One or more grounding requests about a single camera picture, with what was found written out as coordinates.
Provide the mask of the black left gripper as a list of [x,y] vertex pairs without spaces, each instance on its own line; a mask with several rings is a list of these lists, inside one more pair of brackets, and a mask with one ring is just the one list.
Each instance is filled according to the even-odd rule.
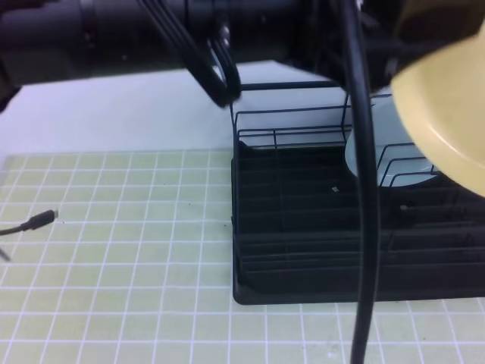
[[280,25],[288,32],[282,63],[325,77],[346,88],[345,52],[359,28],[369,87],[389,86],[399,41],[393,35],[404,1],[281,1],[287,9]]

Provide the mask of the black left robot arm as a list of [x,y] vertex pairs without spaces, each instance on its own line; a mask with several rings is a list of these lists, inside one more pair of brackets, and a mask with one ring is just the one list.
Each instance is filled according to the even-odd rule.
[[3,1],[1,106],[37,83],[188,70],[214,104],[237,100],[237,65],[277,61],[344,83],[360,26],[371,86],[409,56],[393,35],[401,1]]

